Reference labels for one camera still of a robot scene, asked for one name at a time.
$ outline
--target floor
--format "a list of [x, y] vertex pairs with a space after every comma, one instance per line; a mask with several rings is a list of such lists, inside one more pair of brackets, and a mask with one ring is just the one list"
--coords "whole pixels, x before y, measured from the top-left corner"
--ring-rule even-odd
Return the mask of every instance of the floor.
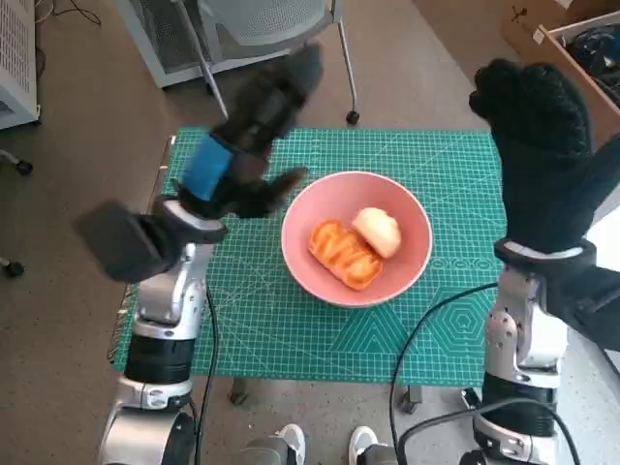
[[[72, 220], [110, 197], [144, 208], [166, 137], [220, 117], [199, 81], [166, 92], [155, 87], [111, 2], [79, 3], [95, 10], [103, 27], [79, 15], [42, 24], [43, 124], [0, 133], [0, 146], [36, 167], [30, 179], [0, 169], [1, 249], [27, 266], [21, 280], [0, 280], [0, 463], [12, 465], [92, 463], [113, 395], [105, 354], [123, 289], [98, 272]], [[472, 1], [465, 12], [456, 0], [345, 3], [361, 126], [484, 128], [467, 107], [470, 78], [490, 58], [512, 56], [488, 26], [491, 2]], [[458, 40], [461, 17], [477, 31], [469, 48]], [[321, 37], [325, 78], [301, 126], [345, 125], [350, 96], [337, 41], [335, 28]], [[244, 76], [219, 78], [225, 97]], [[611, 464], [620, 452], [620, 392], [596, 349], [578, 337], [572, 342], [561, 411], [584, 463]], [[229, 384], [218, 379], [213, 394], [204, 447], [211, 460], [225, 461], [249, 438], [292, 420], [306, 430], [313, 465], [345, 463], [358, 424], [388, 440], [386, 386], [255, 382], [251, 401], [234, 408], [225, 400]], [[459, 408], [455, 389], [428, 389], [416, 419]], [[401, 428], [412, 421], [399, 417]], [[455, 464], [472, 446], [468, 423], [445, 427], [413, 441], [410, 463]]]

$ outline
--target white shoe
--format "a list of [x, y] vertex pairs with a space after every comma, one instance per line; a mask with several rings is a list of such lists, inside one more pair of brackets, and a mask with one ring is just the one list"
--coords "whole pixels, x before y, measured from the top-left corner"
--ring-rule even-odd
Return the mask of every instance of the white shoe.
[[357, 457], [374, 444], [379, 444], [375, 432], [368, 426], [358, 426], [349, 441], [349, 465], [357, 465]]
[[301, 428], [294, 423], [287, 424], [275, 435], [284, 439], [289, 447], [294, 450], [297, 465], [303, 465], [306, 460], [306, 438]]

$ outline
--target green cutting mat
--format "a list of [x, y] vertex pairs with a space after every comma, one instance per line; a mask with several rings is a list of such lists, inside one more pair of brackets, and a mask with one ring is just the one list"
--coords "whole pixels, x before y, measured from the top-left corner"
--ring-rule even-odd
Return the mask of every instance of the green cutting mat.
[[[183, 129], [170, 155], [165, 191], [180, 178], [203, 135]], [[419, 281], [370, 310], [344, 310], [307, 294], [280, 252], [284, 211], [266, 220], [227, 218], [230, 234], [216, 248], [208, 279], [221, 331], [219, 375], [269, 379], [388, 382], [408, 333], [433, 304], [497, 279], [493, 242], [503, 236], [499, 161], [485, 132], [296, 130], [275, 144], [270, 174], [309, 168], [304, 185], [336, 171], [388, 176], [413, 192], [430, 217], [435, 246]], [[400, 381], [478, 386], [483, 326], [495, 294], [448, 306], [418, 336]], [[130, 301], [135, 307], [135, 297]], [[194, 371], [206, 374], [211, 354], [208, 311]], [[122, 369], [130, 329], [124, 327], [115, 366]]]

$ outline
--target pastry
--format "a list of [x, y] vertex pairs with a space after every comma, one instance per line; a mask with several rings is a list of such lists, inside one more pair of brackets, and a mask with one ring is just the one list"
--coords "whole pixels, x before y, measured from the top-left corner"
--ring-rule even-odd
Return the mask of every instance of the pastry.
[[363, 208], [353, 220], [353, 227], [384, 259], [392, 257], [400, 247], [398, 223], [380, 208]]
[[338, 220], [317, 226], [308, 248], [334, 276], [356, 291], [366, 289], [383, 268], [381, 257]]

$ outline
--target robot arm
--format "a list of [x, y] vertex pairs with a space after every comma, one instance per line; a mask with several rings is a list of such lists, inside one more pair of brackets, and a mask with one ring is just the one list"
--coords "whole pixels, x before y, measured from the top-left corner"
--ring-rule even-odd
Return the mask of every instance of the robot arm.
[[[596, 248], [582, 239], [620, 181], [620, 139], [592, 153], [586, 107], [553, 67], [496, 60], [476, 85], [470, 105], [499, 151], [508, 228], [495, 245], [506, 266], [486, 325], [482, 399], [474, 403], [528, 397], [555, 410], [567, 325], [620, 350], [620, 274], [596, 267]], [[481, 451], [462, 465], [558, 463], [554, 420], [537, 405], [476, 417], [474, 437]]]
[[139, 283], [139, 305], [124, 374], [118, 380], [99, 463], [182, 464], [196, 441], [190, 372], [206, 298], [206, 269], [233, 213], [260, 218], [276, 209], [303, 168], [263, 180], [271, 144], [284, 137], [322, 74], [311, 46], [279, 61], [241, 91], [237, 111], [206, 136], [177, 196], [160, 196], [138, 215], [105, 202], [76, 228], [111, 279]]

